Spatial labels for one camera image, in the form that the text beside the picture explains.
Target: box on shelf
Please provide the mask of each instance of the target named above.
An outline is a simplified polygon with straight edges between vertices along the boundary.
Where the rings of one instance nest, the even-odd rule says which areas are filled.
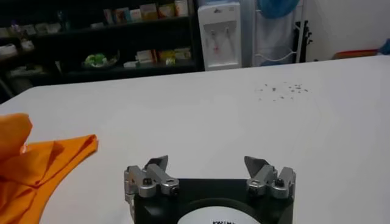
[[[137,51],[136,59],[140,64],[144,63],[156,63],[156,51],[155,50],[146,50],[146,51]]]
[[[115,10],[115,20],[116,23],[126,23],[126,22],[131,22],[131,17],[130,17],[130,11],[129,8],[119,8]]]
[[[38,34],[47,34],[48,33],[48,24],[47,23],[38,23],[35,25],[35,30]]]
[[[158,7],[159,18],[171,18],[175,17],[175,4],[165,4]]]
[[[175,58],[175,51],[174,50],[159,51],[158,57],[160,61],[165,61],[169,58]]]
[[[46,26],[48,33],[58,33],[61,30],[61,24],[53,23]]]
[[[142,20],[141,10],[140,9],[132,9],[130,10],[130,17],[132,22],[137,22]]]
[[[175,49],[175,58],[179,59],[179,60],[191,59],[191,49],[189,47],[176,48]]]
[[[175,0],[176,16],[188,16],[187,0]]]
[[[27,35],[35,35],[35,34],[37,34],[37,31],[35,30],[34,25],[32,25],[32,24],[25,25],[25,26],[22,27],[22,29],[26,31]]]
[[[107,24],[112,25],[114,24],[114,20],[112,18],[112,11],[111,9],[105,9],[103,10],[105,20],[107,20]]]
[[[156,4],[141,5],[142,20],[158,19]]]

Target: bolt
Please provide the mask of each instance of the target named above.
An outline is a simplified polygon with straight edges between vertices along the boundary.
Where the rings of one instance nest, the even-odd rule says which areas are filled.
[[[275,180],[275,186],[277,186],[277,187],[284,187],[285,186],[285,182],[282,179],[278,178],[278,179]]]
[[[180,189],[178,187],[172,187],[170,193],[172,196],[177,196],[179,194]]]
[[[152,185],[152,179],[150,179],[150,178],[144,178],[144,180],[142,181],[142,183],[143,183],[144,185],[147,185],[147,186]]]

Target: black shelf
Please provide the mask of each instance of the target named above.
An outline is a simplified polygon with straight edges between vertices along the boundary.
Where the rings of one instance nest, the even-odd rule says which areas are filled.
[[[65,83],[95,82],[114,79],[129,79],[156,75],[170,75],[196,72],[196,63],[192,60],[177,60],[174,65],[164,63],[143,64],[135,68],[124,68],[118,65],[103,70],[71,71],[58,75],[33,75],[28,78],[34,85],[53,85]]]
[[[188,16],[179,16],[179,17],[172,17],[172,18],[165,18],[165,19],[153,19],[153,20],[137,21],[132,23],[106,25],[104,27],[97,27],[97,28],[89,27],[89,28],[70,30],[70,31],[59,32],[59,33],[37,34],[32,36],[32,38],[50,38],[50,37],[67,37],[67,36],[76,37],[76,35],[82,35],[82,34],[95,35],[96,33],[99,32],[111,32],[114,30],[131,29],[133,27],[152,26],[152,25],[166,24],[166,23],[188,23],[188,21],[189,21]]]

